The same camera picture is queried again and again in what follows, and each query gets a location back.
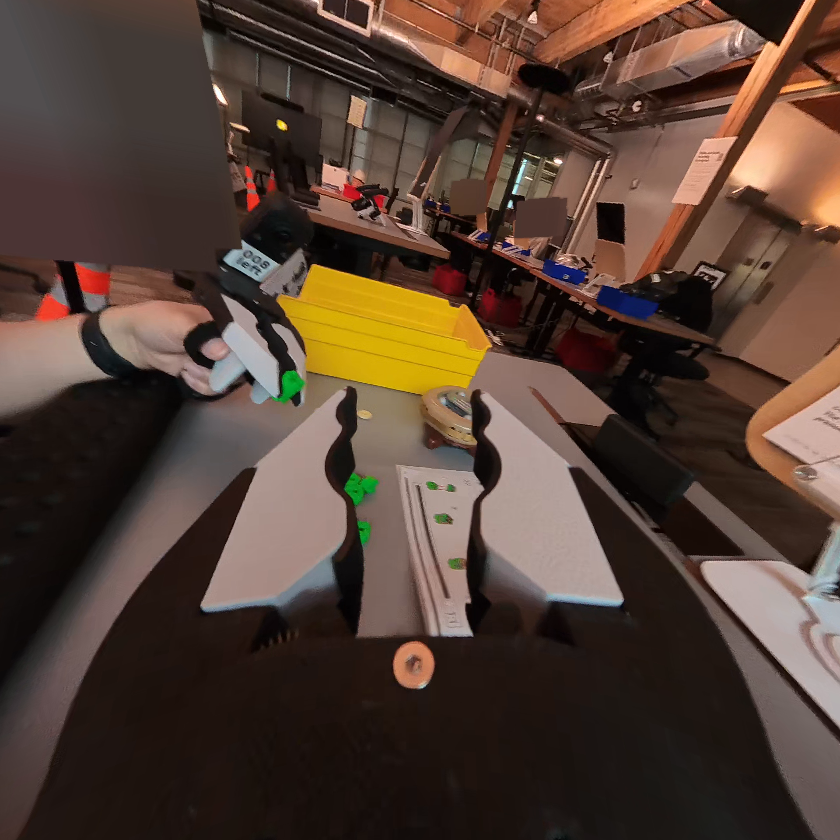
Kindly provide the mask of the white instruction booklet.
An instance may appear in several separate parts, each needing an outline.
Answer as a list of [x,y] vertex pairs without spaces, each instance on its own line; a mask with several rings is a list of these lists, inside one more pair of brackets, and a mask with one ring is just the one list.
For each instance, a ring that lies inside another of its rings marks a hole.
[[468,471],[407,465],[395,470],[425,632],[472,637],[467,557],[482,486]]

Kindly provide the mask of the black and white toy robot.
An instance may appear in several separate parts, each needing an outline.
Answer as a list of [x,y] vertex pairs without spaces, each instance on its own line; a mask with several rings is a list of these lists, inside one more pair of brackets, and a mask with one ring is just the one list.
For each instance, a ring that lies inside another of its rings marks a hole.
[[351,201],[351,207],[359,219],[370,221],[378,219],[382,210],[387,214],[398,194],[397,190],[390,192],[379,183],[360,185],[356,191],[359,195]]

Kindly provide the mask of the round gold brick model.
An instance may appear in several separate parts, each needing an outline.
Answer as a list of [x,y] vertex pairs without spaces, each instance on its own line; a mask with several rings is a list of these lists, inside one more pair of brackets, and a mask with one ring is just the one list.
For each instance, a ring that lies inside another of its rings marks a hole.
[[457,448],[475,456],[472,409],[466,389],[453,385],[433,388],[421,395],[419,409],[425,448]]

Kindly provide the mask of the silver air duct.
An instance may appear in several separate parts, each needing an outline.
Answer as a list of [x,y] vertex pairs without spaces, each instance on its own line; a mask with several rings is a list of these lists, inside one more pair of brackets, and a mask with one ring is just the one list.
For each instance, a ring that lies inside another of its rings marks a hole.
[[766,43],[735,19],[685,28],[646,45],[642,45],[641,38],[641,30],[621,37],[603,73],[578,84],[573,100],[634,99],[755,56]]

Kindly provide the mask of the brown wooden strip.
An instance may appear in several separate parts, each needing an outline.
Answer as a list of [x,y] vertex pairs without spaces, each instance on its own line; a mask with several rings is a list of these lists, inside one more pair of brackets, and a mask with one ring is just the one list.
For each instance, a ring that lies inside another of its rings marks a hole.
[[552,420],[562,426],[568,427],[573,425],[570,421],[567,421],[560,412],[549,402],[549,400],[535,387],[530,386],[528,388],[530,393],[533,397],[537,400],[537,402],[542,406],[542,408],[552,417]]

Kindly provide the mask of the wooden board with paper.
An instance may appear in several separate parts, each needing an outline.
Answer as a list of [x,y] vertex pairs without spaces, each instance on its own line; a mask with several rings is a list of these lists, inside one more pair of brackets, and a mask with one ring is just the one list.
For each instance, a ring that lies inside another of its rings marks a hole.
[[763,434],[814,404],[839,385],[839,349],[826,355],[809,371],[763,404],[751,417],[745,443],[752,460],[812,507],[838,521],[838,501],[809,488],[810,481],[795,478],[800,461],[768,441]]

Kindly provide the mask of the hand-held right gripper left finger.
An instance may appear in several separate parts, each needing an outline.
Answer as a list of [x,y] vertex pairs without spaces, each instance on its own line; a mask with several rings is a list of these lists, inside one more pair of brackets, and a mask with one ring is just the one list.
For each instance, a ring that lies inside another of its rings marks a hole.
[[201,601],[205,614],[274,609],[287,624],[334,606],[359,630],[364,551],[356,504],[357,392],[346,386],[320,405],[255,467]]

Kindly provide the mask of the wooden support post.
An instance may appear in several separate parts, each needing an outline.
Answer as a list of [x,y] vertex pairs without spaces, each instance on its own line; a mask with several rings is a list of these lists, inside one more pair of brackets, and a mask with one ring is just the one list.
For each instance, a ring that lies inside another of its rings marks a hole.
[[834,1],[803,2],[781,42],[778,45],[769,42],[763,47],[715,135],[715,140],[731,140],[726,155],[697,204],[674,206],[639,267],[637,279],[676,266],[834,4]]

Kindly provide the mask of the white stand base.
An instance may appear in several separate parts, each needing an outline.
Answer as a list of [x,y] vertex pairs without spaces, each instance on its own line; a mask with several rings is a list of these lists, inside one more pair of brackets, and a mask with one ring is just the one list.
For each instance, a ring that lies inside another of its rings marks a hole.
[[781,561],[705,560],[700,574],[775,664],[838,728],[838,600],[810,593],[809,575]]

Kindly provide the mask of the black backpack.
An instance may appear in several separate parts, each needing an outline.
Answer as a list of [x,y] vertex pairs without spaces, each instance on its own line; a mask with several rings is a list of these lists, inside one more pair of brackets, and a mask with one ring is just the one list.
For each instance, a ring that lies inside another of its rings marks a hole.
[[712,321],[711,283],[676,269],[662,269],[622,284],[619,290],[658,305],[658,312],[688,329],[705,333]]

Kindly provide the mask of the grey background table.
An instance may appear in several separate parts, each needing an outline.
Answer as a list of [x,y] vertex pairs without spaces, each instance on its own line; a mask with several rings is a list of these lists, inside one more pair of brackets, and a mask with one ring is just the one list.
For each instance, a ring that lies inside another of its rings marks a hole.
[[436,259],[448,259],[450,251],[430,236],[406,228],[393,217],[381,215],[374,220],[361,218],[350,203],[338,198],[321,196],[317,207],[305,206],[315,225],[344,232],[370,243],[389,245],[399,251],[409,251]]

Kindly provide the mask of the black wristband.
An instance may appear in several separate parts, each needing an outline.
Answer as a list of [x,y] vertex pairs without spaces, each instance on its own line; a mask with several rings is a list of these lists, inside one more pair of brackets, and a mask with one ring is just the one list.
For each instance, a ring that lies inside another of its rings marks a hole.
[[109,308],[90,312],[80,322],[80,341],[89,360],[106,377],[115,380],[132,379],[140,368],[126,360],[111,345],[102,330],[102,315]]

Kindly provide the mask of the black office chair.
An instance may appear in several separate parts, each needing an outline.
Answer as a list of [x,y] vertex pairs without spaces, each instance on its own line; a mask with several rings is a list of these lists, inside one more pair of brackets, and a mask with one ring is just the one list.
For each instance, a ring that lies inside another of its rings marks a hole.
[[615,378],[606,404],[649,438],[659,436],[649,426],[648,409],[658,399],[656,384],[664,379],[704,382],[709,370],[694,355],[685,355],[691,342],[661,332],[626,329],[617,348],[628,357],[623,372]]

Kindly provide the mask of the dark textured panel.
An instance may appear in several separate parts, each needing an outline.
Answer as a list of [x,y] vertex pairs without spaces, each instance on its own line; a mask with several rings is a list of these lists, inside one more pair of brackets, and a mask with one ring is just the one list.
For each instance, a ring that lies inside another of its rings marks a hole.
[[37,634],[183,402],[165,374],[76,385],[1,446],[1,679]]

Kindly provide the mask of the person's left hand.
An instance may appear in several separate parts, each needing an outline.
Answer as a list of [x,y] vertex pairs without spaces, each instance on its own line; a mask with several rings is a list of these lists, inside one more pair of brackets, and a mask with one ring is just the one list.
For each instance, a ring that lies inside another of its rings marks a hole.
[[114,351],[138,369],[171,375],[194,393],[211,396],[210,370],[184,347],[186,336],[210,320],[210,312],[196,304],[151,301],[105,310],[100,328]]

